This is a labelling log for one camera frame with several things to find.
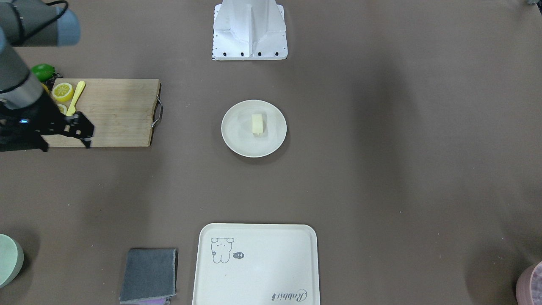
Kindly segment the cream round plate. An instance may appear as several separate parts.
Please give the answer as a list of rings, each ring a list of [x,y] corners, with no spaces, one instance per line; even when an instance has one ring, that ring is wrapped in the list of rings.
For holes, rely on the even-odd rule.
[[[232,106],[223,116],[221,134],[227,147],[246,158],[263,158],[284,143],[287,121],[274,105],[250,99]]]

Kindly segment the cream rectangular tray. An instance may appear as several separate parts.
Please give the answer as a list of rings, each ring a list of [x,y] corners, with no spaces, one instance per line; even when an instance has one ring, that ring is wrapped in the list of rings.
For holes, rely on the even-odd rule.
[[[315,230],[301,224],[211,223],[201,229],[194,305],[319,305]]]

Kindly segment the lemon half slice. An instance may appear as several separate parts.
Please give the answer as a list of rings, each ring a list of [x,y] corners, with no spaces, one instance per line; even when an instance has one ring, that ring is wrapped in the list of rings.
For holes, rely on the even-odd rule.
[[[60,103],[69,102],[73,99],[75,89],[70,83],[58,83],[51,91],[51,97]]]

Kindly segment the wooden cutting board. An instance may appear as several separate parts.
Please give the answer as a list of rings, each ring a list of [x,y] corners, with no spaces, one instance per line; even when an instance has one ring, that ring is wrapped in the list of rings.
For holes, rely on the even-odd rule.
[[[149,147],[159,79],[85,78],[76,110],[94,125],[91,147]]]

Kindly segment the green lime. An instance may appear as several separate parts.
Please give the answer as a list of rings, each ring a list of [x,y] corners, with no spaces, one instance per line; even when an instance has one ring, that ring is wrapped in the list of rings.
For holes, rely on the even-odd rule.
[[[41,83],[54,78],[56,75],[55,67],[50,64],[37,64],[31,67],[30,70]]]

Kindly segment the mint green bowl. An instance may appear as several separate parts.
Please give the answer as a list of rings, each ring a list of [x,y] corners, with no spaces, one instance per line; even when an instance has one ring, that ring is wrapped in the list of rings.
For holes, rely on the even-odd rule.
[[[24,252],[15,239],[0,234],[0,287],[7,286],[21,271]]]

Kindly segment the grey folded cloth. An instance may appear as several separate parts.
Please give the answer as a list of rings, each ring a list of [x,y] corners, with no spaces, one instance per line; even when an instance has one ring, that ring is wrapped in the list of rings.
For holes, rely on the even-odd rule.
[[[169,305],[176,295],[177,249],[132,248],[127,252],[121,305]]]

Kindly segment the pink bowl with ice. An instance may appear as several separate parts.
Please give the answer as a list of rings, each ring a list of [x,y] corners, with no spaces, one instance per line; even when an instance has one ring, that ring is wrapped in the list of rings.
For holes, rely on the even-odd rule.
[[[542,304],[542,262],[529,266],[521,273],[515,295],[519,305]]]

